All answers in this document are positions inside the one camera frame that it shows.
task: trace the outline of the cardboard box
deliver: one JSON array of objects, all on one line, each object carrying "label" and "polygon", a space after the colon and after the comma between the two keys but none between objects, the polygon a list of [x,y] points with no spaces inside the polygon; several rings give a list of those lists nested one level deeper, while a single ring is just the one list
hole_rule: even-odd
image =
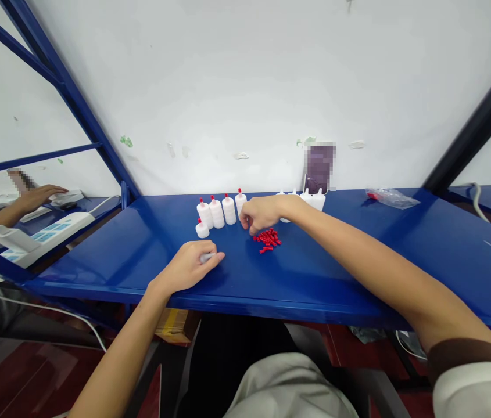
[{"label": "cardboard box", "polygon": [[155,335],[168,343],[190,343],[199,321],[200,312],[166,308],[160,316]]}]

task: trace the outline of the dark metal frame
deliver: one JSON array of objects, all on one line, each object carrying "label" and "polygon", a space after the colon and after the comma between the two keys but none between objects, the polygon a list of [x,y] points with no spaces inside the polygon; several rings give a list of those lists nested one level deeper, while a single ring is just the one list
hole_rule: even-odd
[{"label": "dark metal frame", "polygon": [[[1,26],[0,42],[57,89],[91,142],[88,145],[5,161],[0,163],[0,170],[95,149],[120,184],[122,207],[126,208],[131,202],[139,198],[141,194],[46,33],[25,0],[0,0],[0,3],[26,41],[30,51],[16,41]],[[31,280],[34,275],[0,256],[0,277],[22,286],[26,281]],[[120,327],[111,318],[78,300],[37,296],[44,301],[63,306],[69,311],[92,319],[103,326],[113,329],[119,329]]]},{"label": "dark metal frame", "polygon": [[442,196],[491,138],[491,88],[437,163],[423,187]]}]

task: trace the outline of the left hand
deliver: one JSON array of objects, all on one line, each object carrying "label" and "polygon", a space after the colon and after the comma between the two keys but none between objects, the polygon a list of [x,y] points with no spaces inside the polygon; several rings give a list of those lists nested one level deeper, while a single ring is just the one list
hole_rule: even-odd
[{"label": "left hand", "polygon": [[169,294],[193,287],[225,257],[224,253],[217,253],[201,264],[199,258],[204,253],[216,253],[211,240],[186,242],[151,283],[161,285]]}]

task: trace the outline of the clear plastic bag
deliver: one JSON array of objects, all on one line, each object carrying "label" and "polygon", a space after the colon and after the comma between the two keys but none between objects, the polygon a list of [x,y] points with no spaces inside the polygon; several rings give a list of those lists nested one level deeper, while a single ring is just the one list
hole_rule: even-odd
[{"label": "clear plastic bag", "polygon": [[396,189],[367,188],[367,197],[397,209],[408,209],[420,203],[419,200],[405,196]]}]

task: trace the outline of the right hand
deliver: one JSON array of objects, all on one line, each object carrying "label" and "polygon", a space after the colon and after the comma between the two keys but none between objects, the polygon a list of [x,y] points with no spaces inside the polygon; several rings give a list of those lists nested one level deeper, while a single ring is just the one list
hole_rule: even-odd
[{"label": "right hand", "polygon": [[50,203],[51,201],[49,198],[53,194],[67,192],[68,190],[64,189],[63,187],[45,185],[24,193],[11,204],[11,207],[21,211],[24,214],[29,214],[34,212],[43,204]]},{"label": "right hand", "polygon": [[285,218],[284,212],[293,206],[301,205],[303,200],[296,194],[275,194],[274,196],[254,197],[241,208],[239,221],[243,229],[255,235],[261,229],[276,224]]}]

